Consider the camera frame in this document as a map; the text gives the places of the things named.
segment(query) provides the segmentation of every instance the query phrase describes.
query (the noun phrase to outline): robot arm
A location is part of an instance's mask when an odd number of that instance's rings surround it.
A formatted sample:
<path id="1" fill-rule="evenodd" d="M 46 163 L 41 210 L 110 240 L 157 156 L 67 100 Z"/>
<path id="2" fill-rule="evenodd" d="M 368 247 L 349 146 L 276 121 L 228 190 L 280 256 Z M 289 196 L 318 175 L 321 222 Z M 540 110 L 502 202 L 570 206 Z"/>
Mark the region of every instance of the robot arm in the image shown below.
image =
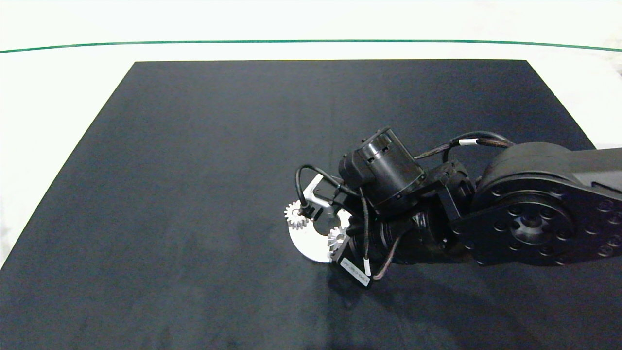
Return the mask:
<path id="1" fill-rule="evenodd" d="M 461 144 L 507 149 L 475 184 L 458 161 L 448 160 L 449 150 Z M 444 163 L 436 168 L 417 163 L 441 152 Z M 343 156 L 339 174 L 341 179 L 318 175 L 304 191 L 295 214 L 311 224 L 304 234 L 290 225 L 290 235 L 301 252 L 297 236 L 326 235 L 317 240 L 328 247 L 324 262 L 366 287 L 391 263 L 472 257 L 482 266 L 560 266 L 622 254 L 622 148 L 514 145 L 501 135 L 476 132 L 413 157 L 383 128 Z M 323 216 L 341 222 L 318 232 L 312 227 L 320 227 Z"/>

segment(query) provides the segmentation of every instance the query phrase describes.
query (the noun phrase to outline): white cable label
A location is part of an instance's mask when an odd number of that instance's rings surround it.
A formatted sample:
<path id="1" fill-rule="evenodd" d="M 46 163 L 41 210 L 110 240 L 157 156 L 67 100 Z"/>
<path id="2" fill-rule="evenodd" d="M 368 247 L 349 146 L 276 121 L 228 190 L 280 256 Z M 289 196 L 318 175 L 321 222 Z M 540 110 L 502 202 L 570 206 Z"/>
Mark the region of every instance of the white cable label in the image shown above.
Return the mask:
<path id="1" fill-rule="evenodd" d="M 367 287 L 369 285 L 369 277 L 367 277 L 356 265 L 351 263 L 347 258 L 343 258 L 339 263 L 350 275 L 353 275 L 362 285 Z"/>
<path id="2" fill-rule="evenodd" d="M 363 258 L 363 265 L 365 266 L 365 275 L 371 276 L 371 267 L 369 267 L 369 259 Z"/>
<path id="3" fill-rule="evenodd" d="M 474 144 L 477 144 L 477 139 L 476 138 L 465 138 L 462 140 L 458 140 L 458 144 L 460 146 L 473 146 Z"/>

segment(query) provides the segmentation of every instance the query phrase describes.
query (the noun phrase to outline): black table surface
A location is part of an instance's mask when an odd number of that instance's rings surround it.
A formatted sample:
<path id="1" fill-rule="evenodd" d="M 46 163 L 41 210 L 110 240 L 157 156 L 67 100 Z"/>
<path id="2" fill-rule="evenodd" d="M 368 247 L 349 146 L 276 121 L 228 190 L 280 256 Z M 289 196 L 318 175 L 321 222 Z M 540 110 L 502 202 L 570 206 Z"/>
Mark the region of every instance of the black table surface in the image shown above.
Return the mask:
<path id="1" fill-rule="evenodd" d="M 393 265 L 366 291 L 296 251 L 297 166 L 336 174 L 384 125 L 413 154 L 472 130 L 593 148 L 526 61 L 136 63 L 0 272 L 0 348 L 622 347 L 619 258 Z M 475 177 L 497 152 L 454 156 Z"/>

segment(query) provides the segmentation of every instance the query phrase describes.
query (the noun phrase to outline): bolt hole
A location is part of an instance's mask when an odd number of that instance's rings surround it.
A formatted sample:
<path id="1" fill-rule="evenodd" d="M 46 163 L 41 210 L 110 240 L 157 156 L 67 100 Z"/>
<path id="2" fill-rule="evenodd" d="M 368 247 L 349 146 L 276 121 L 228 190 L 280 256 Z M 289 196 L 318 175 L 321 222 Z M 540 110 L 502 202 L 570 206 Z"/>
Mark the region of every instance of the bolt hole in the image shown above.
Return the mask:
<path id="1" fill-rule="evenodd" d="M 508 229 L 508 225 L 505 222 L 497 221 L 494 223 L 494 229 L 503 232 Z"/>
<path id="2" fill-rule="evenodd" d="M 552 255 L 552 254 L 553 254 L 553 252 L 554 252 L 554 251 L 553 251 L 553 247 L 550 247 L 550 246 L 548 246 L 548 245 L 547 245 L 547 246 L 545 246 L 545 247 L 542 247 L 542 248 L 540 249 L 540 254 L 542 254 L 542 255 L 544 255 L 544 256 L 546 256 L 546 257 L 547 257 L 547 256 L 549 256 L 549 255 Z"/>
<path id="3" fill-rule="evenodd" d="M 508 212 L 512 215 L 521 215 L 522 208 L 519 206 L 510 206 L 510 208 L 508 209 Z"/>
<path id="4" fill-rule="evenodd" d="M 555 217 L 555 210 L 551 208 L 544 208 L 540 211 L 540 215 L 544 219 L 553 219 L 553 217 Z"/>
<path id="5" fill-rule="evenodd" d="M 519 250 L 520 248 L 522 248 L 522 243 L 520 242 L 512 242 L 509 244 L 509 248 L 511 250 Z"/>

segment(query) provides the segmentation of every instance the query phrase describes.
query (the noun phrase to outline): screw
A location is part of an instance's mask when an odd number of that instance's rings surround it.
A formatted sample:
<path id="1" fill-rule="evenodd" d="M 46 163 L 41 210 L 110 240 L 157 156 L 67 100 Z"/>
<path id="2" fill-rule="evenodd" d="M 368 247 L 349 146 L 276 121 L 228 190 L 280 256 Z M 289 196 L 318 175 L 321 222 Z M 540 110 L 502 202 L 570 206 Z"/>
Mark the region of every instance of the screw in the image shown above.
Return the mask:
<path id="1" fill-rule="evenodd" d="M 522 244 L 520 242 L 512 242 L 509 244 L 509 248 L 511 250 L 519 250 L 520 248 L 522 248 Z"/>
<path id="2" fill-rule="evenodd" d="M 619 247 L 622 245 L 622 237 L 620 237 L 620 235 L 614 235 L 607 241 L 607 244 L 612 247 Z"/>
<path id="3" fill-rule="evenodd" d="M 558 265 L 566 265 L 571 261 L 572 259 L 570 259 L 569 257 L 557 257 L 557 259 L 555 259 L 555 263 Z"/>
<path id="4" fill-rule="evenodd" d="M 559 230 L 557 231 L 557 238 L 559 238 L 560 240 L 567 240 L 571 237 L 571 234 L 568 230 Z"/>
<path id="5" fill-rule="evenodd" d="M 609 219 L 609 222 L 614 225 L 622 224 L 622 212 L 615 212 Z"/>
<path id="6" fill-rule="evenodd" d="M 553 254 L 553 248 L 551 246 L 546 245 L 540 249 L 540 254 L 545 255 L 545 256 L 551 255 Z"/>
<path id="7" fill-rule="evenodd" d="M 597 209 L 602 212 L 610 212 L 612 207 L 613 207 L 613 202 L 611 202 L 609 199 L 605 199 L 604 201 L 598 204 Z"/>
<path id="8" fill-rule="evenodd" d="M 557 196 L 561 196 L 562 194 L 564 194 L 564 189 L 561 186 L 555 186 L 550 189 L 550 192 Z"/>
<path id="9" fill-rule="evenodd" d="M 589 233 L 590 235 L 597 235 L 600 232 L 598 227 L 596 225 L 593 225 L 593 224 L 586 225 L 585 226 L 585 231 L 587 233 Z"/>
<path id="10" fill-rule="evenodd" d="M 497 231 L 505 231 L 506 229 L 508 229 L 508 225 L 505 222 L 497 221 L 494 223 L 494 228 Z"/>
<path id="11" fill-rule="evenodd" d="M 493 195 L 499 197 L 502 194 L 503 194 L 503 188 L 497 187 L 493 189 Z"/>
<path id="12" fill-rule="evenodd" d="M 517 205 L 510 206 L 510 208 L 508 209 L 508 212 L 512 215 L 521 215 L 522 208 Z"/>
<path id="13" fill-rule="evenodd" d="M 543 208 L 540 211 L 540 215 L 545 219 L 552 219 L 555 216 L 555 210 L 552 208 Z"/>
<path id="14" fill-rule="evenodd" d="M 613 248 L 608 245 L 601 245 L 600 248 L 598 248 L 598 254 L 601 257 L 610 257 L 613 255 Z"/>

